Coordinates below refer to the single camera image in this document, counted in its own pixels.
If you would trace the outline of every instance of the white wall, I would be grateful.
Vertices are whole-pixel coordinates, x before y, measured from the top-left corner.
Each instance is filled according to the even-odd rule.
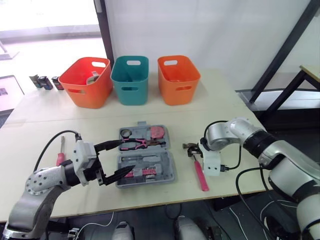
[[[106,0],[115,58],[147,56],[150,71],[155,72],[158,57],[186,55],[199,69],[221,69],[235,90],[255,85],[308,3],[309,0]],[[320,63],[317,56],[309,56],[313,49],[319,49],[319,36],[313,30],[317,26],[319,21],[312,23],[307,37],[299,41],[299,49],[292,51],[281,67],[281,73],[297,73],[303,62]]]

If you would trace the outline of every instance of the table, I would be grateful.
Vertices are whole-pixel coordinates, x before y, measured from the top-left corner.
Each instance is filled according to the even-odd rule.
[[[57,199],[52,217],[236,195],[236,175],[244,169],[258,166],[258,161],[253,156],[243,150],[240,167],[222,172],[218,177],[207,176],[210,191],[203,192],[196,177],[193,160],[187,157],[182,143],[196,143],[205,127],[217,120],[247,117],[256,126],[261,124],[218,70],[207,69],[200,73],[202,78],[193,101],[179,106],[168,106],[163,102],[158,90],[157,75],[152,73],[149,76],[148,102],[143,106],[121,105],[115,93],[100,109],[75,106],[65,91],[35,89],[26,95],[0,129],[0,221],[8,219],[13,205],[23,193],[25,181],[32,173],[40,152],[54,134],[72,129],[80,132],[83,140],[97,144],[117,139],[119,128],[135,126],[138,121],[146,121],[150,125],[163,124],[168,128],[171,144],[169,151],[176,168],[175,182],[126,189],[118,189],[115,184],[99,186],[96,180],[85,187],[77,185]],[[65,153],[68,159],[74,147],[74,136],[65,136]],[[54,166],[59,150],[58,139],[48,148],[39,167]],[[103,151],[99,155],[107,175],[116,170],[118,155],[116,149]],[[237,145],[230,145],[222,151],[223,164],[233,166],[237,161]],[[240,188],[244,193],[262,191],[264,187],[259,171],[243,175]]]

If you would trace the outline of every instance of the screwdriver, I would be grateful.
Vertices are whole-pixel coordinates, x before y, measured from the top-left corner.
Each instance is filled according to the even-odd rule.
[[[57,167],[60,166],[60,164],[65,161],[64,148],[65,148],[65,136],[61,136],[61,148],[60,148],[60,152],[58,153],[58,158],[56,159]]]
[[[200,183],[200,186],[201,186],[201,190],[204,191],[204,192],[207,192],[207,191],[209,191],[209,187],[208,187],[205,175],[202,172],[202,167],[200,165],[200,162],[197,161],[196,156],[193,155],[193,157],[194,157],[194,167],[195,167],[196,174],[198,176],[198,180],[199,180],[199,183]]]

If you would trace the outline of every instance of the cable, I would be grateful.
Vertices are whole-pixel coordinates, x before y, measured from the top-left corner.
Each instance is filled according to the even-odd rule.
[[[271,200],[273,200],[275,202],[275,204],[295,223],[296,222],[296,219],[295,217],[291,214],[291,212],[289,212],[287,209],[285,209],[279,202],[276,198],[274,198],[274,196],[271,195],[269,189],[268,189],[268,186],[266,184],[266,181],[265,181],[265,177],[264,177],[264,171],[262,168],[260,168],[260,176],[261,176],[261,180],[262,180],[262,183],[263,183],[263,186],[265,188],[265,191],[266,193],[268,194],[269,198],[271,198]]]
[[[210,206],[207,204],[206,201],[204,201],[204,203],[206,204],[206,207],[208,208],[209,210],[209,214],[210,216],[212,217],[212,219],[216,222],[216,224],[222,229],[222,231],[224,231],[225,235],[227,235],[227,237],[231,239],[231,237],[229,236],[229,234],[227,233],[227,231],[221,226],[221,224],[217,221],[217,219],[215,218],[214,214],[211,212],[211,209],[210,209]]]
[[[98,224],[98,223],[95,223],[95,222],[90,222],[90,223],[87,223],[86,225],[84,225],[78,232],[78,234],[76,235],[75,237],[75,240],[78,240],[78,237],[81,233],[81,231],[88,225],[96,225],[96,226],[100,226],[100,227],[108,227],[111,223],[112,223],[112,220],[114,219],[114,215],[115,215],[115,212],[113,211],[112,212],[112,216],[111,216],[111,219],[109,221],[109,223],[107,225],[102,225],[102,224]]]
[[[238,221],[238,223],[239,223],[239,227],[240,227],[240,229],[241,229],[241,232],[243,233],[245,239],[248,240],[247,235],[246,235],[244,229],[242,228],[241,222],[240,222],[237,214],[235,214],[235,212],[231,209],[231,207],[229,207],[229,209],[230,209],[230,211],[233,213],[233,215],[236,217],[236,219],[237,219],[237,221]]]
[[[235,187],[236,187],[236,190],[239,194],[239,197],[241,199],[241,201],[243,202],[243,204],[245,205],[245,207],[249,210],[250,214],[253,216],[253,218],[259,223],[259,225],[267,232],[267,234],[269,235],[269,237],[271,239],[274,239],[274,236],[271,234],[271,232],[268,230],[268,228],[260,221],[260,219],[255,215],[255,213],[252,211],[252,209],[249,207],[249,205],[247,204],[244,196],[242,195],[241,191],[240,191],[240,188],[239,188],[239,178],[242,174],[246,173],[246,172],[250,172],[250,171],[255,171],[255,170],[259,170],[260,167],[254,167],[254,168],[249,168],[249,169],[246,169],[246,170],[243,170],[241,171],[237,176],[236,176],[236,179],[235,179]]]
[[[58,132],[58,133],[57,133],[56,135],[54,135],[54,136],[48,141],[48,143],[44,146],[42,152],[40,153],[40,156],[38,157],[38,160],[37,160],[36,163],[35,163],[35,166],[34,166],[34,169],[33,169],[34,172],[37,171],[38,166],[39,166],[39,163],[40,163],[43,155],[45,154],[45,151],[46,151],[47,148],[49,147],[49,145],[50,145],[50,144],[53,142],[53,140],[55,140],[59,135],[64,134],[64,133],[74,133],[76,139],[81,139],[80,134],[79,134],[78,132],[76,132],[76,131],[73,131],[73,130],[64,130],[64,131]]]
[[[207,130],[208,128],[213,125],[213,124],[217,124],[217,123],[226,123],[228,121],[225,121],[225,120],[220,120],[220,121],[214,121],[212,123],[210,123],[208,126],[206,126],[206,128],[204,129],[204,134],[203,134],[203,137],[206,138],[206,133],[207,133]]]
[[[291,203],[291,201],[286,201],[286,200],[278,200],[278,201],[279,201],[279,202],[285,202],[285,203]],[[263,211],[264,211],[267,207],[269,207],[270,204],[272,204],[272,203],[274,203],[274,202],[275,202],[274,200],[268,202],[268,203],[264,206],[264,208],[262,208],[262,210],[260,211],[260,221],[261,221],[261,222],[262,222],[262,213],[263,213]],[[286,205],[286,204],[283,204],[283,203],[281,203],[281,205],[286,206],[286,207],[289,207],[289,208],[297,208],[296,206],[290,206],[290,205]],[[265,239],[268,240],[265,230],[263,230],[263,233],[264,233]]]
[[[182,204],[181,203],[179,204],[179,212],[178,212],[177,216],[175,216],[175,217],[170,217],[168,214],[168,205],[164,206],[164,214],[170,220],[176,220],[181,215],[181,212],[182,212]]]
[[[241,162],[241,145],[239,144],[239,160],[238,160],[238,163],[237,165],[233,166],[233,167],[229,167],[229,170],[232,170],[232,169],[236,169],[237,167],[240,166],[240,162]]]
[[[49,240],[48,228],[45,229],[45,240]]]

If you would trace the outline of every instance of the black battery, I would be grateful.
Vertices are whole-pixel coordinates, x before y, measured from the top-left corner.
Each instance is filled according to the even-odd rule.
[[[61,83],[58,81],[59,77],[58,76],[54,76],[53,78],[51,78],[54,86],[56,87],[56,89],[58,90],[65,90],[64,87],[61,85]]]
[[[37,87],[37,88],[42,88],[42,85],[40,84],[39,82],[39,76],[38,74],[37,75],[34,75],[34,76],[29,76],[29,78],[31,79],[31,81],[33,82],[33,84]]]
[[[47,78],[47,76],[41,76],[38,78],[39,83],[41,86],[44,87],[45,90],[51,90],[53,88],[50,80]]]

